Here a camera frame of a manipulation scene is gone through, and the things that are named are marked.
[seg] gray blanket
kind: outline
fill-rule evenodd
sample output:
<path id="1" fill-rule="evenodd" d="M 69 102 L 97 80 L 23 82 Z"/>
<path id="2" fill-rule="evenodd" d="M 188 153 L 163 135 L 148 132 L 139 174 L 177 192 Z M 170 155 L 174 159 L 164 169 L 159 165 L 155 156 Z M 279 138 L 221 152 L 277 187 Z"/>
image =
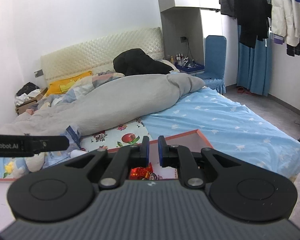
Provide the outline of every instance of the gray blanket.
<path id="1" fill-rule="evenodd" d="M 82 136 L 90 135 L 167 109 L 203 86 L 202 79 L 185 73 L 123 77 L 72 103 L 40 109 L 34 115 L 23 113 L 0 128 L 0 134 L 59 135 L 71 125 Z"/>

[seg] tufted cream headboard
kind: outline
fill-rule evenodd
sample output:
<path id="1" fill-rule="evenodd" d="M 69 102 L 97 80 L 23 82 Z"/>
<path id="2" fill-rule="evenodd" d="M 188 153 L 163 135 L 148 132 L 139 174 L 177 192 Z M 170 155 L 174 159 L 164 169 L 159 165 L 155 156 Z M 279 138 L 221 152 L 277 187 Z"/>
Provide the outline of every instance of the tufted cream headboard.
<path id="1" fill-rule="evenodd" d="M 133 48 L 141 48 L 153 59 L 163 59 L 160 27 L 111 34 L 57 50 L 41 56 L 41 67 L 49 84 L 87 70 L 92 70 L 94 74 L 113 70 L 114 58 Z"/>

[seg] blue curtain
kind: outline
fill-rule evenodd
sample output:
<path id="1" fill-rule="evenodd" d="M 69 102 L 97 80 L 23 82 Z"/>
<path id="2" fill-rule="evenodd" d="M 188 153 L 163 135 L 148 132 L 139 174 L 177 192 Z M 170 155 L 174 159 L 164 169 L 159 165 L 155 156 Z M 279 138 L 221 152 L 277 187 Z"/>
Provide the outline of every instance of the blue curtain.
<path id="1" fill-rule="evenodd" d="M 237 86 L 250 92 L 267 96 L 272 72 L 272 48 L 270 38 L 256 41 L 256 48 L 239 43 L 239 65 Z"/>

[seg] chair backrest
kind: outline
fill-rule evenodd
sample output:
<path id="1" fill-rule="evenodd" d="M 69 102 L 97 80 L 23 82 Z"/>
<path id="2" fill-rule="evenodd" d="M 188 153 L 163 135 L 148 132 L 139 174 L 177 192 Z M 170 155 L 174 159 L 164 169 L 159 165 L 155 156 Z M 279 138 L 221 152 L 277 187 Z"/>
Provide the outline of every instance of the chair backrest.
<path id="1" fill-rule="evenodd" d="M 225 36 L 209 35 L 205 44 L 205 64 L 206 73 L 214 73 L 219 79 L 225 76 L 226 66 L 226 47 Z"/>

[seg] yellow pillow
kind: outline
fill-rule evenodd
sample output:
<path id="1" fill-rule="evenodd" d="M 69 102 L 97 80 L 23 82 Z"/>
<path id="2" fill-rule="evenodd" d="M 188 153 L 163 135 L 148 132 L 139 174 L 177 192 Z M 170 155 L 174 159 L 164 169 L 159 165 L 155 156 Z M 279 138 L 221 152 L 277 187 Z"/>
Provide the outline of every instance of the yellow pillow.
<path id="1" fill-rule="evenodd" d="M 92 76 L 92 71 L 84 72 L 75 77 L 61 79 L 61 80 L 51 82 L 49 84 L 49 89 L 48 89 L 47 93 L 45 94 L 45 96 L 47 97 L 48 95 L 51 95 L 51 94 L 55 94 L 55 95 L 64 94 L 74 85 L 74 83 L 76 81 L 78 81 L 79 79 L 82 79 L 83 77 L 87 77 L 87 76 Z"/>

